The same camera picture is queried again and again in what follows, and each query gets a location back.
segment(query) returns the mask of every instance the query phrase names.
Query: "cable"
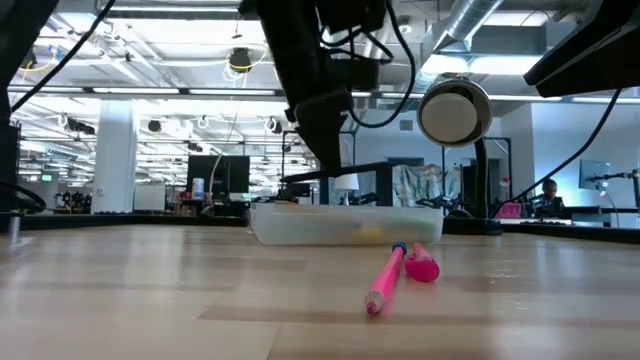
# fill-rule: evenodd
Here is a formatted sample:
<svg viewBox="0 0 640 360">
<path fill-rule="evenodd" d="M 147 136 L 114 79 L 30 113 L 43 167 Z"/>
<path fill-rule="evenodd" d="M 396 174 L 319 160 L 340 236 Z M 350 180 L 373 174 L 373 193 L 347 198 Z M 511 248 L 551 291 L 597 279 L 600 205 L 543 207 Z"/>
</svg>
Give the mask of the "cable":
<svg viewBox="0 0 640 360">
<path fill-rule="evenodd" d="M 47 85 L 47 83 L 51 79 L 53 79 L 53 77 L 56 76 L 60 72 L 60 70 L 62 70 L 62 68 L 76 55 L 76 53 L 78 53 L 82 45 L 84 45 L 84 43 L 87 42 L 87 40 L 89 40 L 91 35 L 93 35 L 93 32 L 96 31 L 96 28 L 98 27 L 98 25 L 100 25 L 102 20 L 104 20 L 104 18 L 107 16 L 107 14 L 109 13 L 109 10 L 111 10 L 111 7 L 113 7 L 113 4 L 115 2 L 116 0 L 109 0 L 109 2 L 104 7 L 104 9 L 102 9 L 100 14 L 98 14 L 98 17 L 96 17 L 93 24 L 91 24 L 91 27 L 89 28 L 89 30 L 86 33 L 84 33 L 84 35 L 82 35 L 80 40 L 74 45 L 71 51 L 69 51 L 69 53 L 62 59 L 62 61 L 60 61 L 58 65 L 56 65 L 53 68 L 53 70 L 51 70 L 47 75 L 45 75 L 45 77 L 43 77 L 42 80 L 40 80 L 40 82 L 38 82 L 33 88 L 31 88 L 31 90 L 29 90 L 26 94 L 24 94 L 24 96 L 21 97 L 20 100 L 18 100 L 18 102 L 16 102 L 13 106 L 11 106 L 12 113 L 20 109 L 22 105 L 24 105 L 27 101 L 29 101 L 29 99 L 31 99 L 35 94 L 37 94 L 38 91 L 40 91 L 45 85 Z"/>
<path fill-rule="evenodd" d="M 616 213 L 616 227 L 620 227 L 620 214 L 618 213 L 618 208 L 616 207 L 616 203 L 613 202 L 613 199 L 611 198 L 611 195 L 609 195 L 609 192 L 605 190 L 604 192 L 604 196 L 609 200 L 609 202 L 611 203 L 611 206 L 613 206 L 613 211 L 615 211 Z"/>
<path fill-rule="evenodd" d="M 27 64 L 26 68 L 18 68 L 18 70 L 22 70 L 24 72 L 23 79 L 24 79 L 24 77 L 27 76 L 27 73 L 46 70 L 46 69 L 50 68 L 51 66 L 53 66 L 53 63 L 56 62 L 56 53 L 52 51 L 51 55 L 52 55 L 51 56 L 51 61 L 49 61 L 48 63 L 46 63 L 46 64 L 44 64 L 42 66 L 40 66 L 39 68 L 35 68 L 35 69 L 31 68 L 31 65 L 33 65 L 33 61 L 29 61 L 29 63 Z"/>
<path fill-rule="evenodd" d="M 522 22 L 520 23 L 520 26 L 523 26 L 523 25 L 524 25 L 524 23 L 526 23 L 526 22 L 527 22 L 527 20 L 529 20 L 533 15 L 535 15 L 535 14 L 536 14 L 536 13 L 538 13 L 538 12 L 539 12 L 539 13 L 543 13 L 543 14 L 547 15 L 547 20 L 551 20 L 551 16 L 549 15 L 549 13 L 548 13 L 548 12 L 546 12 L 546 11 L 544 11 L 544 10 L 541 10 L 541 9 L 538 9 L 538 10 L 533 10 L 533 11 L 531 12 L 531 14 L 529 14 L 526 18 L 524 18 L 524 20 L 522 20 Z"/>
<path fill-rule="evenodd" d="M 607 106 L 607 109 L 605 110 L 604 114 L 602 115 L 602 118 L 600 119 L 600 122 L 598 122 L 598 125 L 593 130 L 593 133 L 591 134 L 591 136 L 589 137 L 587 142 L 584 145 L 582 145 L 582 147 L 575 154 L 573 154 L 571 157 L 569 157 L 567 160 L 565 160 L 557 168 L 553 169 L 550 173 L 545 175 L 542 179 L 536 181 L 536 183 L 531 185 L 528 189 L 526 189 L 525 191 L 521 192 L 518 196 L 500 203 L 500 205 L 498 205 L 498 207 L 493 211 L 493 213 L 491 214 L 490 218 L 491 219 L 495 218 L 496 214 L 498 214 L 500 209 L 506 203 L 516 201 L 516 200 L 522 198 L 523 196 L 527 195 L 531 190 L 537 188 L 545 180 L 550 179 L 553 175 L 557 174 L 560 170 L 564 169 L 565 166 L 569 165 L 573 160 L 577 159 L 578 156 L 582 155 L 582 153 L 585 152 L 585 150 L 587 150 L 587 148 L 589 148 L 589 146 L 591 145 L 593 140 L 595 140 L 596 136 L 598 136 L 598 134 L 600 133 L 600 130 L 602 129 L 602 127 L 604 126 L 605 122 L 609 118 L 609 115 L 611 115 L 611 111 L 613 110 L 613 107 L 616 105 L 616 102 L 618 101 L 618 97 L 620 96 L 621 92 L 622 92 L 622 89 L 618 89 L 618 90 L 616 90 L 615 94 L 613 94 L 613 97 L 611 98 L 611 102 L 609 102 L 609 105 Z"/>
<path fill-rule="evenodd" d="M 340 40 L 338 40 L 336 42 L 328 42 L 328 41 L 326 41 L 326 40 L 324 40 L 322 38 L 322 34 L 324 33 L 325 29 L 326 29 L 326 27 L 322 27 L 320 29 L 320 42 L 322 43 L 322 45 L 325 45 L 325 46 L 328 46 L 328 47 L 336 47 L 336 46 L 345 45 L 346 43 L 348 43 L 350 41 L 353 41 L 356 37 L 358 37 L 358 35 L 363 33 L 362 32 L 362 28 L 356 29 L 355 31 L 349 29 L 349 34 L 346 37 L 344 37 L 344 38 L 342 38 L 342 39 L 340 39 Z"/>
<path fill-rule="evenodd" d="M 371 42 L 377 46 L 380 50 L 382 50 L 382 52 L 384 52 L 385 55 L 387 55 L 387 59 L 385 60 L 379 60 L 381 64 L 386 65 L 386 64 L 390 64 L 393 62 L 394 56 L 393 53 L 391 52 L 391 50 L 389 50 L 388 47 L 384 46 L 380 40 L 376 39 L 375 36 L 369 34 L 369 33 L 364 33 L 364 36 L 367 37 L 367 39 L 371 40 Z"/>
<path fill-rule="evenodd" d="M 29 203 L 25 199 L 16 195 L 16 191 L 29 197 L 31 200 L 33 200 L 33 203 Z M 35 213 L 41 213 L 47 209 L 47 203 L 40 196 L 38 196 L 38 194 L 21 186 L 10 184 L 8 182 L 0 180 L 0 192 L 4 192 L 6 196 L 17 202 L 19 206 L 22 206 Z"/>
<path fill-rule="evenodd" d="M 393 120 L 395 120 L 396 117 L 398 117 L 398 114 L 400 114 L 400 112 L 402 111 L 402 108 L 407 103 L 407 100 L 409 99 L 409 96 L 411 96 L 411 92 L 413 91 L 413 85 L 415 84 L 415 81 L 416 81 L 416 60 L 413 58 L 411 49 L 409 48 L 409 45 L 407 45 L 407 42 L 404 39 L 404 36 L 402 36 L 402 32 L 400 32 L 400 26 L 398 25 L 398 18 L 396 17 L 396 12 L 393 9 L 393 5 L 391 5 L 391 0 L 386 0 L 386 7 L 387 7 L 387 12 L 389 12 L 389 18 L 391 19 L 391 25 L 393 25 L 393 32 L 396 34 L 396 37 L 398 38 L 400 45 L 402 46 L 407 56 L 409 57 L 409 63 L 411 64 L 411 78 L 409 79 L 409 87 L 407 89 L 407 92 L 404 94 L 404 97 L 400 101 L 398 108 L 393 112 L 393 114 L 391 114 L 391 116 L 387 120 L 383 122 L 380 122 L 377 124 L 367 124 L 365 122 L 362 122 L 362 120 L 360 120 L 356 115 L 356 113 L 353 111 L 353 102 L 352 102 L 351 107 L 349 107 L 349 114 L 351 114 L 353 121 L 355 121 L 358 125 L 368 129 L 378 129 L 391 124 Z"/>
<path fill-rule="evenodd" d="M 242 83 L 242 87 L 245 88 L 247 86 L 247 79 L 249 78 L 249 73 L 246 73 L 244 76 L 244 81 Z M 216 159 L 216 163 L 213 165 L 213 170 L 211 170 L 211 177 L 209 178 L 209 202 L 213 204 L 213 177 L 216 173 L 216 169 L 218 168 L 218 164 L 220 164 L 220 160 L 222 159 L 222 154 L 224 150 L 229 145 L 229 141 L 231 140 L 231 136 L 233 135 L 233 130 L 236 126 L 236 121 L 238 120 L 238 114 L 240 114 L 240 105 L 238 105 L 238 109 L 236 110 L 236 114 L 233 117 L 233 122 L 231 123 L 231 127 L 229 128 L 229 135 L 227 135 L 227 140 L 220 148 L 220 152 L 218 153 L 218 158 Z"/>
</svg>

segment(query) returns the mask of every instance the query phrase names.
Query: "black cable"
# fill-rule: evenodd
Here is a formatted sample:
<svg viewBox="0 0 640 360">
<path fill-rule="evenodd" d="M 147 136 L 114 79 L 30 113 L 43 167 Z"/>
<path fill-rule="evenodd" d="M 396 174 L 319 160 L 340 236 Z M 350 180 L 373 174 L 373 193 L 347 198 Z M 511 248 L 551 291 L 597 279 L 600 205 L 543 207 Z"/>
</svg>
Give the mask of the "black cable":
<svg viewBox="0 0 640 360">
<path fill-rule="evenodd" d="M 520 199 L 521 197 L 527 195 L 531 190 L 533 190 L 536 187 L 538 187 L 545 180 L 550 179 L 553 175 L 557 174 L 560 170 L 564 169 L 565 166 L 569 165 L 573 160 L 577 159 L 578 156 L 582 155 L 582 153 L 585 152 L 585 150 L 587 150 L 587 148 L 589 148 L 589 146 L 591 145 L 593 140 L 595 140 L 596 136 L 598 136 L 598 134 L 600 133 L 600 130 L 602 130 L 602 127 L 604 126 L 605 122 L 607 122 L 607 119 L 609 118 L 609 115 L 611 115 L 611 111 L 613 110 L 613 107 L 616 105 L 616 102 L 618 101 L 618 97 L 620 96 L 621 92 L 622 92 L 622 89 L 618 89 L 618 90 L 616 90 L 615 94 L 613 94 L 613 97 L 611 98 L 611 102 L 609 102 L 609 105 L 607 106 L 607 109 L 605 110 L 604 114 L 602 115 L 602 118 L 600 119 L 600 122 L 598 122 L 598 125 L 593 130 L 593 133 L 591 134 L 591 136 L 589 137 L 587 142 L 584 145 L 582 145 L 580 150 L 578 150 L 570 158 L 565 160 L 557 168 L 553 169 L 550 173 L 545 175 L 542 179 L 536 181 L 535 184 L 531 185 L 527 190 L 525 190 L 522 193 L 520 193 L 520 195 L 500 203 L 500 205 L 498 205 L 498 207 L 491 214 L 491 218 L 493 219 L 493 218 L 496 217 L 496 215 L 498 214 L 500 209 L 504 206 L 504 204 L 516 201 L 516 200 Z"/>
<path fill-rule="evenodd" d="M 27 207 L 27 210 L 32 210 L 35 213 L 41 213 L 47 209 L 47 203 L 38 194 L 31 190 L 27 190 L 18 185 L 10 184 L 8 182 L 0 180 L 0 190 L 11 198 L 14 202 L 19 203 Z M 23 198 L 18 197 L 15 192 L 22 193 L 33 200 L 33 203 L 27 203 Z"/>
<path fill-rule="evenodd" d="M 87 42 L 87 40 L 89 40 L 91 35 L 93 35 L 93 32 L 96 31 L 96 28 L 98 28 L 98 25 L 100 25 L 102 20 L 104 20 L 104 18 L 107 16 L 107 14 L 109 13 L 109 10 L 111 10 L 111 7 L 115 2 L 116 0 L 109 0 L 109 2 L 104 7 L 104 9 L 102 9 L 100 14 L 98 14 L 93 24 L 91 24 L 91 27 L 89 28 L 89 30 L 86 33 L 84 33 L 84 35 L 82 35 L 80 40 L 71 49 L 71 51 L 69 51 L 69 53 L 60 61 L 60 63 L 58 63 L 58 65 L 56 65 L 53 68 L 53 70 L 51 70 L 45 77 L 43 77 L 42 80 L 40 80 L 40 82 L 38 82 L 31 90 L 29 90 L 26 94 L 24 94 L 24 96 L 21 97 L 20 100 L 18 100 L 15 104 L 13 104 L 13 106 L 11 107 L 12 113 L 18 111 L 18 109 L 20 109 L 22 105 L 24 105 L 27 101 L 29 101 L 29 99 L 31 99 L 35 94 L 37 94 L 38 91 L 40 91 L 45 85 L 47 85 L 47 83 L 51 79 L 53 79 L 53 77 L 56 76 L 65 65 L 67 65 L 67 63 L 71 60 L 71 58 L 73 58 L 76 55 L 76 53 L 80 50 L 82 45 L 84 45 L 84 43 Z"/>
<path fill-rule="evenodd" d="M 402 46 L 407 56 L 409 57 L 409 63 L 411 64 L 411 78 L 409 79 L 409 88 L 407 89 L 407 92 L 404 94 L 404 97 L 400 101 L 398 108 L 385 121 L 379 122 L 377 124 L 367 124 L 365 122 L 362 122 L 362 120 L 360 120 L 356 115 L 356 113 L 353 111 L 353 104 L 351 107 L 349 107 L 349 114 L 351 114 L 353 121 L 355 121 L 358 125 L 368 129 L 378 129 L 391 124 L 393 120 L 395 120 L 396 117 L 398 117 L 398 114 L 400 114 L 400 112 L 402 111 L 402 108 L 404 108 L 404 105 L 407 103 L 407 100 L 409 100 L 409 96 L 411 96 L 411 92 L 413 91 L 413 85 L 415 84 L 415 81 L 416 81 L 416 60 L 413 58 L 411 49 L 409 48 L 409 45 L 407 44 L 406 40 L 402 36 L 402 32 L 400 32 L 400 25 L 398 25 L 398 18 L 396 17 L 396 12 L 393 9 L 393 5 L 391 5 L 391 0 L 386 0 L 386 8 L 387 8 L 387 11 L 389 12 L 389 18 L 391 19 L 393 32 L 396 34 L 396 37 L 398 38 L 400 45 Z"/>
<path fill-rule="evenodd" d="M 364 33 L 364 36 L 367 37 L 367 39 L 371 40 L 371 42 L 377 46 L 380 50 L 382 50 L 382 52 L 384 52 L 385 55 L 387 55 L 387 58 L 385 60 L 379 60 L 380 63 L 382 63 L 383 65 L 386 64 L 391 64 L 391 62 L 393 62 L 393 53 L 391 52 L 391 50 L 389 50 L 388 47 L 384 46 L 380 40 L 376 39 L 375 36 L 371 35 L 370 33 Z"/>
<path fill-rule="evenodd" d="M 609 200 L 609 202 L 611 203 L 611 206 L 613 206 L 613 211 L 615 211 L 616 213 L 616 223 L 617 226 L 616 227 L 620 227 L 620 214 L 618 213 L 618 208 L 616 207 L 616 203 L 613 202 L 613 199 L 611 198 L 611 195 L 609 195 L 608 191 L 604 191 L 604 196 Z"/>
<path fill-rule="evenodd" d="M 322 34 L 324 33 L 324 30 L 325 30 L 325 27 L 322 27 L 322 29 L 320 29 L 320 42 L 323 45 L 329 46 L 329 47 L 345 45 L 346 43 L 353 41 L 358 35 L 362 34 L 362 29 L 357 29 L 355 31 L 352 31 L 351 29 L 349 29 L 349 35 L 347 35 L 345 38 L 340 39 L 336 42 L 328 42 L 322 38 Z"/>
</svg>

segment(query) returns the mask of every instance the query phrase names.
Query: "plastic bin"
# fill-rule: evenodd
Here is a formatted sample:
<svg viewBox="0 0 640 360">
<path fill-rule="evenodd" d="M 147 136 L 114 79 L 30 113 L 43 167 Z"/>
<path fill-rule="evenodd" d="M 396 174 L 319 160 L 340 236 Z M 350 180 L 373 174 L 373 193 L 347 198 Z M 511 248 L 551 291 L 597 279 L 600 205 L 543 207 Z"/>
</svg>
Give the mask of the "plastic bin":
<svg viewBox="0 0 640 360">
<path fill-rule="evenodd" d="M 252 204 L 250 226 L 265 245 L 431 243 L 442 236 L 442 210 L 369 206 Z"/>
</svg>

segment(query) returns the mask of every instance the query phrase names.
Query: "wall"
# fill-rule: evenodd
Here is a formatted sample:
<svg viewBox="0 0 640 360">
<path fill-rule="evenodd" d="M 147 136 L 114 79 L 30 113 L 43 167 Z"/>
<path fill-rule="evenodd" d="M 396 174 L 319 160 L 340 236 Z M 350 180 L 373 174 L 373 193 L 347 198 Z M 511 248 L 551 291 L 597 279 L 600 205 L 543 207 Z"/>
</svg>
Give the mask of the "wall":
<svg viewBox="0 0 640 360">
<path fill-rule="evenodd" d="M 503 116 L 501 131 L 502 136 L 511 138 L 513 195 L 517 195 L 535 181 L 531 105 L 524 105 Z"/>
<path fill-rule="evenodd" d="M 588 139 L 606 105 L 535 104 L 532 106 L 535 178 L 539 179 L 575 153 Z M 600 135 L 580 157 L 611 163 L 612 173 L 640 167 L 640 107 L 618 105 Z M 598 192 L 578 188 L 580 161 L 560 171 L 554 180 L 558 195 L 571 206 L 611 207 Z M 630 180 L 609 181 L 609 194 L 618 207 L 635 206 Z M 623 227 L 635 227 L 636 216 L 621 216 Z"/>
<path fill-rule="evenodd" d="M 384 120 L 388 113 L 390 112 L 371 111 L 364 121 L 376 123 Z M 381 129 L 361 127 L 356 136 L 356 164 L 362 165 L 386 161 L 389 157 L 413 157 L 423 158 L 424 163 L 427 165 L 436 164 L 440 166 L 442 163 L 442 147 L 427 139 L 415 122 L 413 131 L 400 131 L 399 120 L 401 119 L 415 120 L 415 112 L 401 114 L 393 123 Z M 494 118 L 487 136 L 499 137 L 501 133 L 501 119 Z M 489 158 L 500 159 L 501 163 L 507 163 L 507 154 L 493 142 L 487 142 L 487 153 Z M 468 164 L 470 162 L 469 159 L 474 159 L 475 157 L 473 146 L 451 148 L 447 150 L 446 166 L 449 167 L 461 163 Z M 344 152 L 342 158 L 343 163 L 345 163 Z M 504 173 L 501 176 L 506 176 L 507 174 L 508 168 L 505 165 Z M 359 181 L 361 194 L 375 190 L 374 173 L 360 174 Z M 332 195 L 332 203 L 339 199 L 339 196 Z"/>
</svg>

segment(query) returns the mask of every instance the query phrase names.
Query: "white pillar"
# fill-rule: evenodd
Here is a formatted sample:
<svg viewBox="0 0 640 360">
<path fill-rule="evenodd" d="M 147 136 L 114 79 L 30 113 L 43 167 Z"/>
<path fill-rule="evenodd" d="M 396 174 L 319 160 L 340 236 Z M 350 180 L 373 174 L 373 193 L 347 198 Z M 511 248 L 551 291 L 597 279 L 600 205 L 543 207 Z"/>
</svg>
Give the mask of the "white pillar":
<svg viewBox="0 0 640 360">
<path fill-rule="evenodd" d="M 133 211 L 137 144 L 133 102 L 102 101 L 91 213 Z"/>
</svg>

